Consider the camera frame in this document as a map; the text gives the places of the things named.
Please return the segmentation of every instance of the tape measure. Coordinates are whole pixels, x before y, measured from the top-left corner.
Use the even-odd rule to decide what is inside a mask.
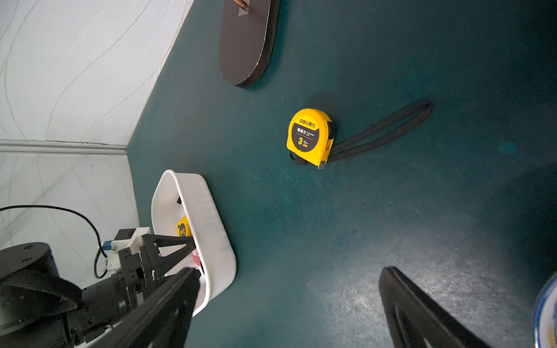
[[[176,225],[176,230],[178,230],[179,237],[191,237],[192,230],[189,227],[188,217],[183,217],[182,220]]]
[[[290,150],[290,158],[296,164],[311,163],[319,169],[326,163],[352,157],[393,141],[424,122],[433,111],[433,103],[422,100],[395,111],[370,128],[333,145],[335,131],[333,122],[326,113],[315,109],[303,109],[294,115],[288,129],[286,147]],[[382,137],[368,143],[344,150],[371,135],[374,135],[396,123],[405,122],[389,131]]]
[[[327,162],[334,138],[333,122],[326,113],[303,109],[290,121],[286,147],[321,168]]]

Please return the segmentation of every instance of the green table surface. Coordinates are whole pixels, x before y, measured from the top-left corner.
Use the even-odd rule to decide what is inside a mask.
[[[162,172],[207,181],[236,279],[186,347],[392,347],[399,267],[493,347],[532,346],[557,270],[555,1],[282,0],[249,89],[218,68],[222,1],[194,2],[128,147],[139,220]],[[420,98],[419,129],[327,165],[286,150],[295,112],[343,140]]]

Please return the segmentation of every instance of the brown oval board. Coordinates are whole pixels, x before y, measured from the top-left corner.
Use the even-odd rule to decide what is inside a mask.
[[[280,0],[250,0],[245,13],[224,0],[218,64],[226,82],[249,87],[261,78],[271,59],[279,6]]]

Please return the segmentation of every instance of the white plastic basket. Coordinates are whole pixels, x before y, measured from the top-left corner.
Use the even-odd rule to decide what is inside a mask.
[[[177,203],[178,197],[182,200],[181,204]],[[160,178],[151,204],[153,233],[177,236],[176,225],[184,215],[188,217],[204,270],[193,311],[195,316],[232,283],[236,276],[236,256],[205,179],[199,174],[166,170]],[[165,247],[160,249],[160,253],[166,256],[180,248],[183,246]],[[173,275],[184,267],[195,267],[191,254],[167,275]]]

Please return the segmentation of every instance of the yellow tape measure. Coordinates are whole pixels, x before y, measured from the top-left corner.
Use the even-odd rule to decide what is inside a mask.
[[[180,222],[178,222],[178,224],[176,225],[176,229],[178,230],[179,237],[192,236],[192,230],[189,227],[188,218],[185,216],[182,218],[182,220],[180,220]]]
[[[327,163],[334,140],[333,123],[326,113],[303,109],[290,121],[286,147],[311,164]]]

